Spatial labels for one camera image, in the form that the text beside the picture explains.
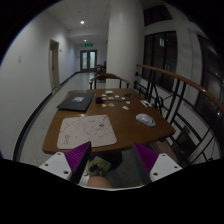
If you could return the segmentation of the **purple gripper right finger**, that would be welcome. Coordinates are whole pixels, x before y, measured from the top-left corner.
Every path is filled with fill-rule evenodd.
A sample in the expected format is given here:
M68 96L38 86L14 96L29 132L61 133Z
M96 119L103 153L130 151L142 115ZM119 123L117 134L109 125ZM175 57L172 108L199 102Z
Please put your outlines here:
M144 185L181 170L181 167L166 153L157 154L139 143L133 143L132 153Z

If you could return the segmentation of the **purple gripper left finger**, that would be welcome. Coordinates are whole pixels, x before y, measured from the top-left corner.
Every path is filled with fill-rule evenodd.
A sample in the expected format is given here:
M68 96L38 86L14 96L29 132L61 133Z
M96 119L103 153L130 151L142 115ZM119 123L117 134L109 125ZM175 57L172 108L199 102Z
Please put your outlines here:
M66 153L55 153L46 162L44 162L40 168L50 172L51 174L78 184L91 151L91 142L86 142Z

